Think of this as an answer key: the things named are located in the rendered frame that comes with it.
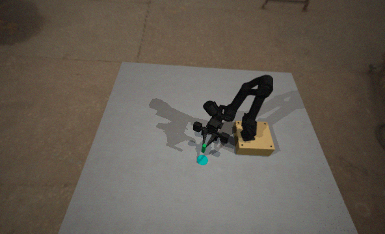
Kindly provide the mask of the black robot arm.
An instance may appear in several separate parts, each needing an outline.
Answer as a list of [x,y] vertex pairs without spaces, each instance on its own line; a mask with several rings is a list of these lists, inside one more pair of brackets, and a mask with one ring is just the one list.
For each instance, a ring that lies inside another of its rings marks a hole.
[[[257,89],[252,89],[258,85]],[[238,91],[237,95],[233,99],[233,101],[225,106],[217,104],[212,101],[207,101],[204,103],[203,108],[208,113],[208,115],[212,116],[212,118],[216,118],[220,120],[220,122],[210,119],[207,123],[207,126],[210,126],[215,129],[221,129],[223,124],[222,121],[232,122],[235,118],[237,109],[241,106],[245,98],[249,95],[255,96],[251,108],[249,112],[242,117],[242,131],[241,137],[243,141],[255,140],[254,136],[256,135],[256,127],[257,122],[255,121],[256,116],[260,110],[260,107],[263,105],[265,98],[269,97],[273,91],[273,78],[270,75],[264,75],[258,78],[251,80],[250,82],[244,83],[241,86],[241,89]],[[224,109],[224,114],[222,113]]]

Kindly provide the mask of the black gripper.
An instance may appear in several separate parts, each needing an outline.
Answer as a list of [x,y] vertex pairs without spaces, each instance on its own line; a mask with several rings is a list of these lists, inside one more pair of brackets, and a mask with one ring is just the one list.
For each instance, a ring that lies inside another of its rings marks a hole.
[[200,123],[200,122],[194,122],[193,130],[196,132],[200,132],[202,130],[201,135],[203,136],[203,144],[205,143],[207,133],[212,134],[211,138],[209,139],[208,143],[206,144],[207,145],[206,147],[208,147],[208,145],[210,145],[210,143],[212,143],[213,141],[217,141],[218,137],[220,138],[220,141],[225,143],[225,144],[227,143],[227,141],[229,139],[229,134],[224,133],[224,132],[222,132],[222,134],[220,134],[220,133],[216,132],[215,129],[210,127],[210,126],[202,127],[202,123]]

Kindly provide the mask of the cyan circle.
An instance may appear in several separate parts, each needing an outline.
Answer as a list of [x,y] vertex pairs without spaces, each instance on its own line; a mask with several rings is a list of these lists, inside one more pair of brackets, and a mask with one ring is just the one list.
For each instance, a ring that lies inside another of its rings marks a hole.
[[199,155],[197,158],[198,164],[205,165],[208,162],[208,159],[205,155]]

